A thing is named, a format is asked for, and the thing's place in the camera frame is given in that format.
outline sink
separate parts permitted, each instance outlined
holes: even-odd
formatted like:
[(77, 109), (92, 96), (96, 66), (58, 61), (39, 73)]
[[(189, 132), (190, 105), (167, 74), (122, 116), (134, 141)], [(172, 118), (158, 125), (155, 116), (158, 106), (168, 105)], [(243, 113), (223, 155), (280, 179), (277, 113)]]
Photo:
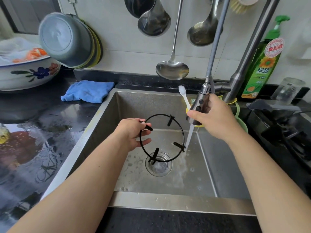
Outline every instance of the sink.
[[(186, 104), (175, 93), (113, 89), (82, 137), (56, 174), (43, 198), (74, 172), (85, 158), (116, 128), (124, 118), (149, 118), (155, 114), (173, 115), (181, 125), (185, 140), (190, 124), (186, 121)], [(249, 113), (241, 106), (241, 118)], [(157, 158), (174, 158), (183, 143), (176, 122), (168, 126), (169, 117), (149, 120), (152, 142), (144, 148)], [(195, 128), (186, 152), (171, 162), (149, 162), (142, 148), (130, 152), (123, 165), (111, 199), (112, 207), (166, 209), (227, 214), (255, 215), (250, 195), (228, 145), (205, 128)]]

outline hand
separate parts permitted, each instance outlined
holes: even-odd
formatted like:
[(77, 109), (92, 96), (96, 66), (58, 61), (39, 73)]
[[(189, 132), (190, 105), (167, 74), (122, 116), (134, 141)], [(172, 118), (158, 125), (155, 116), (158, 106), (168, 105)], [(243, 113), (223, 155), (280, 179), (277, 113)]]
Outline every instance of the hand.
[[(122, 119), (117, 128), (115, 129), (115, 133), (128, 141), (130, 151), (134, 150), (136, 147), (140, 147), (140, 142), (136, 141), (136, 138), (139, 137), (139, 133), (141, 130), (146, 128), (146, 125), (151, 127), (151, 123), (145, 123), (146, 119)], [(142, 132), (142, 136), (147, 136), (151, 133), (149, 130), (145, 130)], [(151, 142), (151, 138), (148, 138), (142, 141), (143, 145), (149, 144)]]
[(230, 107), (215, 94), (210, 94), (208, 114), (190, 110), (187, 115), (203, 124), (208, 132), (228, 142), (238, 131), (244, 131), (236, 121)]

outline spoon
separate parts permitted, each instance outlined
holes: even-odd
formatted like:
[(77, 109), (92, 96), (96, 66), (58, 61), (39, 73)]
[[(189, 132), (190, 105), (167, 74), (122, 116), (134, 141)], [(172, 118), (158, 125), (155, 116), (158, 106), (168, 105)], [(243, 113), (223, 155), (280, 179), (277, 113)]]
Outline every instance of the spoon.
[(130, 14), (139, 18), (153, 7), (155, 0), (124, 0), (124, 2)]
[(137, 26), (148, 36), (159, 36), (169, 29), (171, 17), (164, 10), (161, 0), (155, 0), (151, 10), (145, 12), (138, 20)]
[(163, 78), (169, 80), (181, 80), (189, 74), (189, 68), (182, 62), (178, 62), (175, 60), (175, 46), (178, 32), (178, 25), (180, 20), (181, 7), (183, 4), (183, 0), (179, 2), (179, 9), (177, 15), (177, 23), (175, 29), (174, 43), (173, 43), (173, 52), (169, 61), (162, 61), (157, 64), (155, 71), (156, 73)]
[(219, 0), (212, 1), (212, 9), (207, 19), (195, 24), (187, 33), (188, 40), (195, 46), (207, 46), (214, 41), (218, 25), (217, 6)]

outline person's left arm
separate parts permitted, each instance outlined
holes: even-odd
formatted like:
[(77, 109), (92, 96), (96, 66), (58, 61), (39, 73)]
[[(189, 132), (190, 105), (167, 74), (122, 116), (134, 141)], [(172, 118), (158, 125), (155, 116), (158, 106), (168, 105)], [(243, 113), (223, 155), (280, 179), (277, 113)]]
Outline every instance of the person's left arm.
[[(26, 213), (8, 232), (95, 232), (129, 151), (145, 129), (144, 119), (124, 119), (58, 188)], [(142, 135), (151, 132), (145, 130)]]

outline running water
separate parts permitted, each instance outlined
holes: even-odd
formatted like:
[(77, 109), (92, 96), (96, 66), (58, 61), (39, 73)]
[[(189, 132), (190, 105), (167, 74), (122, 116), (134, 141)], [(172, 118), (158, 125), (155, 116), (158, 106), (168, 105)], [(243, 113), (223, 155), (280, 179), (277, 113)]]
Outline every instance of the running water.
[(193, 124), (190, 125), (189, 133), (188, 133), (188, 137), (187, 137), (187, 142), (186, 142), (186, 150), (185, 151), (187, 151), (187, 149), (188, 149), (188, 146), (189, 146), (189, 143), (190, 143), (190, 140), (191, 140), (191, 137), (192, 137), (192, 133), (193, 133), (194, 127), (195, 127), (195, 125), (193, 125)]

